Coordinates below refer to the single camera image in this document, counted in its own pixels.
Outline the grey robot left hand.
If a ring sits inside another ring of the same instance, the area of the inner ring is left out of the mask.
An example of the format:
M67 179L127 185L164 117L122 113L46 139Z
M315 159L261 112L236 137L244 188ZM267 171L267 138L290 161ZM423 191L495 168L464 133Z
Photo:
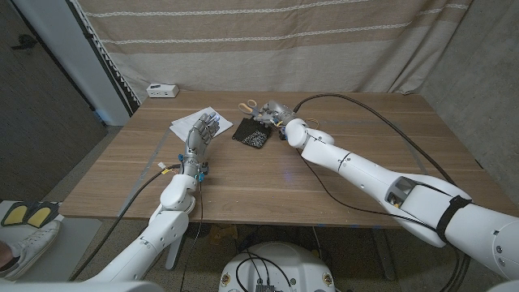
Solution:
M206 162L206 148L220 129L219 119L215 112L202 114L189 130L182 160L182 174L195 177L199 173L200 165Z

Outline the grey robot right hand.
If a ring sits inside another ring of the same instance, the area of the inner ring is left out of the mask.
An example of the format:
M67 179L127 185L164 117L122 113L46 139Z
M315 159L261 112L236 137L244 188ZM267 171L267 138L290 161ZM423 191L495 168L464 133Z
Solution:
M267 126L282 127L296 118L295 112L277 101L269 101L259 109L255 120Z

